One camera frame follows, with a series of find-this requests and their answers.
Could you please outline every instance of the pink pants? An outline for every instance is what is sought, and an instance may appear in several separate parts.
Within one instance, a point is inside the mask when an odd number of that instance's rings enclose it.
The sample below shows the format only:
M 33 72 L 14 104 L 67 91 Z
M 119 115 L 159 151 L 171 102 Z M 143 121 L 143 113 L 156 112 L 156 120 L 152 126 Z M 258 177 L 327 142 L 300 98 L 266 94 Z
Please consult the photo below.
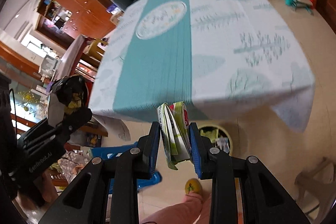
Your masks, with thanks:
M 211 196 L 203 203 L 201 195 L 192 193 L 185 195 L 182 203 L 164 208 L 140 223 L 154 222 L 157 224 L 208 224 L 210 217 Z

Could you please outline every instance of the white tablecloth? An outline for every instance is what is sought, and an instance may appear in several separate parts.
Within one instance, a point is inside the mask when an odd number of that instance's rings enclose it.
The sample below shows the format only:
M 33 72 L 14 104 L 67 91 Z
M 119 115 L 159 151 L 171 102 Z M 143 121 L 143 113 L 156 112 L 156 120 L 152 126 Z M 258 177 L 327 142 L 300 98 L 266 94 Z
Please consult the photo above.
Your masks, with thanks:
M 267 0 L 139 0 L 110 38 L 89 107 L 99 121 L 151 122 L 164 102 L 185 101 L 191 120 L 267 104 L 302 132 L 314 90 L 299 43 Z

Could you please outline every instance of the yellow slipper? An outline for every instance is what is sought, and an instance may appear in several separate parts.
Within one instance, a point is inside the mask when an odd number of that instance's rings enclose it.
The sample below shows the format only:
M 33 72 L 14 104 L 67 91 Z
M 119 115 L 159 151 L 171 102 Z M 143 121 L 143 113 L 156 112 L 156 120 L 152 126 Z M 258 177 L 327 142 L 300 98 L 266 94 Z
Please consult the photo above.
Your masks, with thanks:
M 202 185 L 198 179 L 190 179 L 186 182 L 184 187 L 186 194 L 196 193 L 202 195 Z

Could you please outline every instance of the oval emblem on tablecloth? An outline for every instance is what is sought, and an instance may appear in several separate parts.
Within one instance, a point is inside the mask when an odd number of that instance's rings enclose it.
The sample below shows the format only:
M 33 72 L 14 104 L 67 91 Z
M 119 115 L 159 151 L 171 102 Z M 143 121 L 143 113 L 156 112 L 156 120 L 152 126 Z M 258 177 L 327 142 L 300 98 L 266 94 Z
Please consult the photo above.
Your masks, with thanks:
M 136 36 L 150 39 L 163 34 L 175 26 L 185 15 L 186 4 L 183 1 L 166 2 L 151 10 L 139 23 Z

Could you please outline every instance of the silver screw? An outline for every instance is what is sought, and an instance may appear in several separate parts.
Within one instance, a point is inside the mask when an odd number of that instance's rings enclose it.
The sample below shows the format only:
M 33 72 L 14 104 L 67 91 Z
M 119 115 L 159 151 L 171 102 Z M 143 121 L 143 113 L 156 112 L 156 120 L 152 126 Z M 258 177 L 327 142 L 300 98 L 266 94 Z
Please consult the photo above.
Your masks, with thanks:
M 219 149 L 217 147 L 211 147 L 209 149 L 211 154 L 218 154 L 219 153 Z
M 136 155 L 136 154 L 139 154 L 139 152 L 140 152 L 140 149 L 139 148 L 137 148 L 137 147 L 134 147 L 134 148 L 132 148 L 131 149 L 131 154 L 133 154 L 133 155 Z
M 101 158 L 95 157 L 92 159 L 92 164 L 99 164 L 99 163 L 101 163 Z
M 249 162 L 252 164 L 256 164 L 258 162 L 258 159 L 255 156 L 251 156 L 249 157 Z

